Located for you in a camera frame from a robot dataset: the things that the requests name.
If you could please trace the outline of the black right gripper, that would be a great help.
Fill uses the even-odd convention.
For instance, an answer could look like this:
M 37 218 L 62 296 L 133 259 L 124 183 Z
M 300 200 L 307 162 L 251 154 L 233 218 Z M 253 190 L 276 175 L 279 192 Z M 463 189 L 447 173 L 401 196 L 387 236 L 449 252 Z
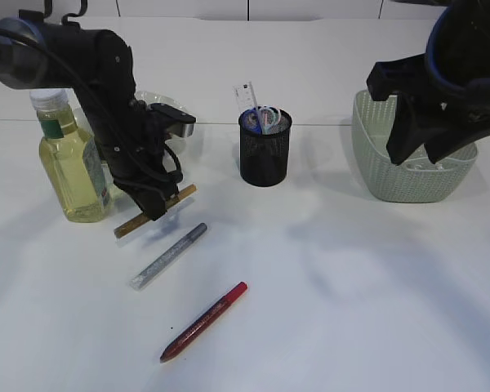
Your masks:
M 394 123 L 386 149 L 394 165 L 404 163 L 421 145 L 432 163 L 490 135 L 490 77 L 456 84 L 425 54 L 377 62 L 367 77 L 374 100 L 397 95 Z M 443 129 L 432 136 L 429 121 Z

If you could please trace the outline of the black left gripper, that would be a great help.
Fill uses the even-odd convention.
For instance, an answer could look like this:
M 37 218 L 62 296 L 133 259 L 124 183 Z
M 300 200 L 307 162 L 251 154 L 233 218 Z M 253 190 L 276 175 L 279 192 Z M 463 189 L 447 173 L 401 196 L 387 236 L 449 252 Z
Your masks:
M 114 184 L 156 221 L 178 202 L 181 164 L 144 101 L 100 103 L 100 151 Z

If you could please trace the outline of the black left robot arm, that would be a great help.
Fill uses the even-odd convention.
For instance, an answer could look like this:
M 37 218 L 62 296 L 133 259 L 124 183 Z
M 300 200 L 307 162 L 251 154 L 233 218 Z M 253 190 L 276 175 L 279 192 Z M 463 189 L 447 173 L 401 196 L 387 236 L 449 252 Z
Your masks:
M 40 11 L 0 20 L 0 83 L 16 90 L 73 90 L 114 184 L 151 221 L 179 194 L 179 160 L 166 141 L 173 127 L 195 123 L 177 108 L 136 98 L 131 48 L 109 29 L 83 29 L 75 14 L 50 24 Z

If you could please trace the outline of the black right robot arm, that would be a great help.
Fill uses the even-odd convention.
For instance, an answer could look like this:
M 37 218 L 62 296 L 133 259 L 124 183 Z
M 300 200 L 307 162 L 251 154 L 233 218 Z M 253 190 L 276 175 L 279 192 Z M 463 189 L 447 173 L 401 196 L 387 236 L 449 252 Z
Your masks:
M 419 147 L 432 163 L 490 136 L 490 1 L 454 1 L 422 54 L 374 64 L 374 101 L 397 97 L 386 150 L 400 165 Z

